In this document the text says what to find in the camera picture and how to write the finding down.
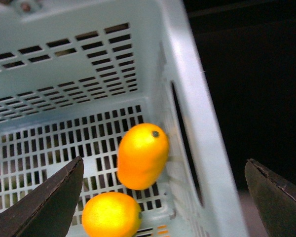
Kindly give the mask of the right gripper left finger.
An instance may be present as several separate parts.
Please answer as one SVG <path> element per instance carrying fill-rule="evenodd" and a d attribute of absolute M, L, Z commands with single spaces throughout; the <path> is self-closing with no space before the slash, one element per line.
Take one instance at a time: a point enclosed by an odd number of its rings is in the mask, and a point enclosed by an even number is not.
<path fill-rule="evenodd" d="M 66 236 L 80 197 L 83 173 L 83 159 L 76 157 L 0 213 L 0 237 Z"/>

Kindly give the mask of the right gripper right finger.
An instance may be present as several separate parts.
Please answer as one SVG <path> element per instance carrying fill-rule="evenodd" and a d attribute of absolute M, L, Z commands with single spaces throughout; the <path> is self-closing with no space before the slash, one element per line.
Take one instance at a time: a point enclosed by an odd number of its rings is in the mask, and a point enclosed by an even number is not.
<path fill-rule="evenodd" d="M 296 185 L 254 159 L 244 173 L 268 236 L 296 237 Z"/>

